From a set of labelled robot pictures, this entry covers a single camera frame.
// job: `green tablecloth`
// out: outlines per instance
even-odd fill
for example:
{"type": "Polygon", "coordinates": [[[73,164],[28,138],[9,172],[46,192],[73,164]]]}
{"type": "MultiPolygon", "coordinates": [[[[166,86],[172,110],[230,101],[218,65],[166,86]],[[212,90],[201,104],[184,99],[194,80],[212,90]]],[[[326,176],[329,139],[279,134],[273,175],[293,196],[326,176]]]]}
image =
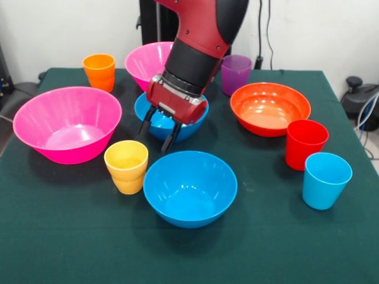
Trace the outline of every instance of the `green tablecloth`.
{"type": "MultiPolygon", "coordinates": [[[[0,158],[1,283],[379,283],[379,179],[323,73],[253,71],[251,81],[305,94],[311,118],[330,131],[325,150],[350,162],[353,179],[332,209],[304,204],[285,138],[242,128],[217,78],[203,126],[172,151],[206,151],[235,170],[238,195],[223,217],[172,227],[142,192],[117,192],[102,156],[54,164],[13,138],[0,158]]],[[[82,69],[50,69],[40,92],[72,85],[88,85],[82,69]]],[[[123,118],[111,143],[135,138],[140,90],[126,71],[117,70],[113,94],[123,118]]],[[[142,141],[152,164],[161,142],[142,141]]]]}

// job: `cup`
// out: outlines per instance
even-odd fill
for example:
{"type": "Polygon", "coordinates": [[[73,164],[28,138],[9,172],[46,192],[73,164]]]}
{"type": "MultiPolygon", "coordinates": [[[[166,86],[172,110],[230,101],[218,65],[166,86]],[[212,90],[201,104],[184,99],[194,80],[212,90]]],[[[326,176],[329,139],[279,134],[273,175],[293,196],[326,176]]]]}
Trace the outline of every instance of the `cup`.
{"type": "Polygon", "coordinates": [[[314,209],[326,210],[333,206],[353,171],[343,158],[330,153],[315,153],[306,161],[303,200],[314,209]]]}
{"type": "Polygon", "coordinates": [[[105,164],[121,193],[130,195],[142,189],[148,157],[146,146],[133,140],[117,142],[105,151],[105,164]]]}
{"type": "Polygon", "coordinates": [[[109,54],[93,54],[83,60],[84,71],[93,88],[111,92],[114,87],[115,60],[109,54]]]}
{"type": "Polygon", "coordinates": [[[285,161],[294,170],[304,171],[306,159],[320,152],[329,138],[325,126],[313,120],[297,120],[287,128],[285,161]]]}
{"type": "Polygon", "coordinates": [[[237,89],[245,86],[249,82],[252,66],[252,61],[246,56],[225,56],[221,66],[223,92],[231,96],[237,89]]]}

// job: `red cup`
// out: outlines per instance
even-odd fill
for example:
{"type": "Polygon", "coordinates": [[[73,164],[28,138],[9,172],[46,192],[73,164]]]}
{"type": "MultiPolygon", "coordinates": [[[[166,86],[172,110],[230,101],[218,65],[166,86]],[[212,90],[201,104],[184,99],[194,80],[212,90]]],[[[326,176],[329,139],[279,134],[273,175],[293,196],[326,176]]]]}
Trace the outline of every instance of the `red cup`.
{"type": "Polygon", "coordinates": [[[320,152],[329,138],[324,125],[313,120],[297,120],[287,128],[285,161],[294,170],[306,169],[306,159],[320,152]]]}

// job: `yellow cup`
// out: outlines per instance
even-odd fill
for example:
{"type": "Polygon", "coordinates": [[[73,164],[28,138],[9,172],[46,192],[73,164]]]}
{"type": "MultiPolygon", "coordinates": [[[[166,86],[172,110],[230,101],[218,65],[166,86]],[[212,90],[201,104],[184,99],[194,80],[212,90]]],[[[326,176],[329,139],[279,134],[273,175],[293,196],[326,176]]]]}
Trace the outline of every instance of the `yellow cup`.
{"type": "Polygon", "coordinates": [[[117,142],[105,151],[105,164],[121,193],[135,194],[142,189],[148,157],[146,146],[133,140],[117,142]]]}

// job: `plastic bowl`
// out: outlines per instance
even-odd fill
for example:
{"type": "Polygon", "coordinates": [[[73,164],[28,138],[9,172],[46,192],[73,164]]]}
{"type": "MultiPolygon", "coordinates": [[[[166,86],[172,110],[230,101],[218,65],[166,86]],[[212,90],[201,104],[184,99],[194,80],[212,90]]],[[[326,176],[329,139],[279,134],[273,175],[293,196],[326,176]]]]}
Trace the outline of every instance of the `plastic bowl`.
{"type": "Polygon", "coordinates": [[[13,129],[23,143],[51,161],[78,164],[105,149],[121,113],[118,100],[106,91],[61,88],[24,104],[14,117],[13,129]]]}
{"type": "MultiPolygon", "coordinates": [[[[136,103],[134,104],[134,111],[136,112],[136,115],[141,122],[144,120],[144,117],[146,116],[146,113],[148,112],[150,106],[151,103],[147,100],[146,93],[143,93],[138,97],[136,103]]],[[[175,142],[186,140],[192,136],[200,128],[201,124],[208,114],[208,111],[209,104],[203,116],[196,123],[182,126],[182,129],[180,130],[175,142]]],[[[175,123],[166,115],[163,115],[160,112],[156,111],[152,117],[151,122],[152,124],[149,128],[149,132],[156,138],[165,141],[167,136],[172,134],[175,123]]]]}
{"type": "Polygon", "coordinates": [[[275,83],[253,83],[238,89],[230,99],[238,121],[250,132],[264,137],[285,135],[295,120],[306,120],[311,106],[297,90],[275,83]]]}
{"type": "Polygon", "coordinates": [[[198,151],[167,155],[147,171],[143,192],[159,216],[181,228],[218,219],[234,201],[237,179],[221,159],[198,151]]]}
{"type": "Polygon", "coordinates": [[[144,92],[147,91],[150,80],[165,70],[172,45],[171,41],[145,44],[134,49],[126,57],[126,71],[131,74],[144,92]]]}

